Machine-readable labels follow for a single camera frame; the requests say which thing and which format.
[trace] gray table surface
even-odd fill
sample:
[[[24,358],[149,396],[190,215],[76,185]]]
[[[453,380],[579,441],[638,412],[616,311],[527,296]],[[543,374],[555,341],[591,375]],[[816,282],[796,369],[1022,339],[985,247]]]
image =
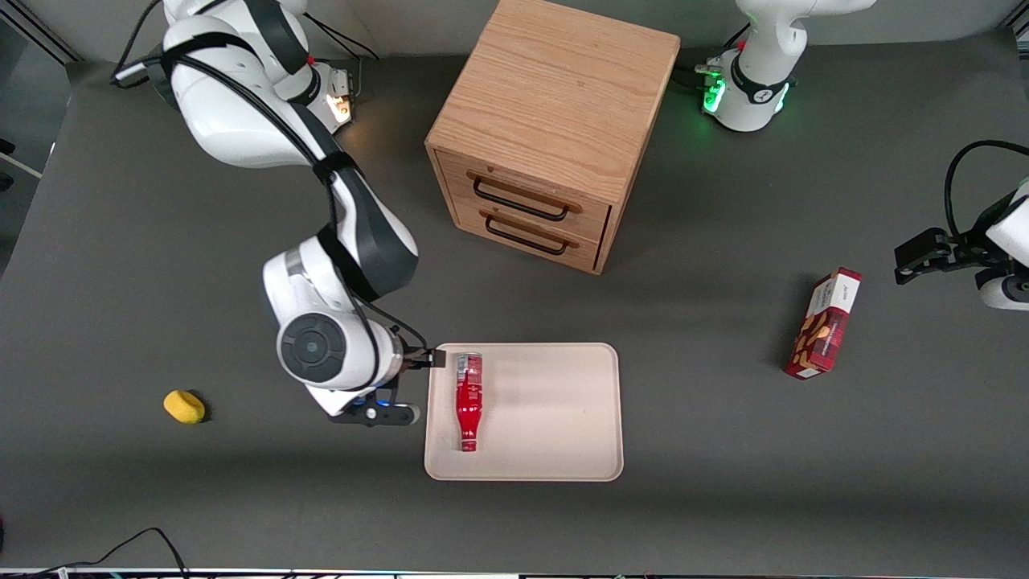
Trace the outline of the gray table surface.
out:
[[[892,278],[893,247],[943,224],[954,152],[1029,136],[1009,34],[813,47],[757,134],[673,86],[601,277],[451,223],[422,141],[461,65],[364,71],[345,144],[422,252],[382,305],[434,343],[613,346],[622,477],[436,482],[423,426],[328,423],[261,306],[263,260],[324,219],[315,179],[221,165],[151,89],[80,67],[0,281],[0,564],[161,526],[193,567],[1029,575],[1029,318],[983,306],[971,272]],[[1026,174],[974,153],[961,220]],[[780,368],[837,265],[864,275],[847,340],[800,383]],[[214,421],[171,421],[173,389]],[[154,540],[109,563],[171,559]]]

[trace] wooden cabinet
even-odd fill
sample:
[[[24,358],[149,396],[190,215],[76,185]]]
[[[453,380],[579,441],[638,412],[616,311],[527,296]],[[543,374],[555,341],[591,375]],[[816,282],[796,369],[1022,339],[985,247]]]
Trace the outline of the wooden cabinet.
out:
[[[601,273],[678,49],[664,32],[500,0],[425,140],[454,223]]]

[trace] floor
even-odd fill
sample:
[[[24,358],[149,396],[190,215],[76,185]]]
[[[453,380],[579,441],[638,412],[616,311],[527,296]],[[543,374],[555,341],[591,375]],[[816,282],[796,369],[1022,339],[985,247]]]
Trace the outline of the floor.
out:
[[[61,130],[71,88],[64,66],[0,23],[0,138],[17,160],[42,171]],[[14,184],[0,191],[0,276],[36,192],[35,177],[0,160]]]

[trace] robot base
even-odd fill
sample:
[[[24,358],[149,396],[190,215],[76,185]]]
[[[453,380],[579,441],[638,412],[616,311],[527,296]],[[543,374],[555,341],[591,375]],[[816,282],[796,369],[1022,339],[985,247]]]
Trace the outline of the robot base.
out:
[[[764,102],[754,104],[750,97],[736,82],[732,74],[725,74],[740,50],[733,48],[717,57],[708,59],[707,66],[697,68],[698,72],[706,74],[707,92],[704,94],[702,110],[714,116],[725,128],[741,133],[750,133],[762,129],[775,113],[782,109],[783,98],[789,89],[786,83],[778,94],[772,91],[758,92],[755,98]]]

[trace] red box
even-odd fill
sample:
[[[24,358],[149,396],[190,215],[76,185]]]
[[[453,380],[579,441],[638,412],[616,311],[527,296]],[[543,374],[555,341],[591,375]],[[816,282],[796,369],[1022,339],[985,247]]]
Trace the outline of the red box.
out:
[[[861,274],[838,267],[815,284],[801,334],[793,342],[786,365],[787,374],[807,381],[832,370],[860,283]]]

